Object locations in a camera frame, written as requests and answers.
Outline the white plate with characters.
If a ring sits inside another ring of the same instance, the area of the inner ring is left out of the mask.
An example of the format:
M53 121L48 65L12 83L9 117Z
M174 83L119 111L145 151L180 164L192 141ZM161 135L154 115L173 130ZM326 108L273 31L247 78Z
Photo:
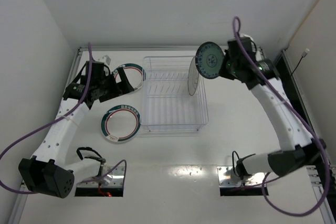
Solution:
M193 96L196 92L199 81L199 72L196 66L196 58L193 57L188 70L187 88L190 96Z

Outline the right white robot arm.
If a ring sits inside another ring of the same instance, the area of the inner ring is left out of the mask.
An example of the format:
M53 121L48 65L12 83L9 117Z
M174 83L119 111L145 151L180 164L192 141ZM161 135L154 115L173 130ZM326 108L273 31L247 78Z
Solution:
M280 150L240 158L236 163L236 175L244 179L258 172L273 172L283 177L312 165L319 157L327 161L324 140L315 135L291 106L272 61L257 61L255 54L249 37L229 40L219 74L247 86L266 112Z

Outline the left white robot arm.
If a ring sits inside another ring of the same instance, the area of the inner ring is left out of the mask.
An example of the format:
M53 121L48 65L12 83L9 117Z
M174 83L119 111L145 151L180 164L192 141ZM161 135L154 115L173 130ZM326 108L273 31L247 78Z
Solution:
M72 164L65 161L77 128L94 102L108 101L134 90L122 67L117 68L120 82L106 70L103 62L87 61L65 88L56 123L32 157L23 158L18 166L30 192L66 198L79 183L106 183L106 160L97 151L94 156L79 155L80 160Z

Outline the green blue patterned plate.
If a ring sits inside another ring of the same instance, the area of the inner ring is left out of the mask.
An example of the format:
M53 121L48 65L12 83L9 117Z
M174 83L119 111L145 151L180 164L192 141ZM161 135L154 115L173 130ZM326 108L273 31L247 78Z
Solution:
M218 44L211 41L201 44L195 55L195 64L199 74L206 79L217 78L224 57L224 52Z

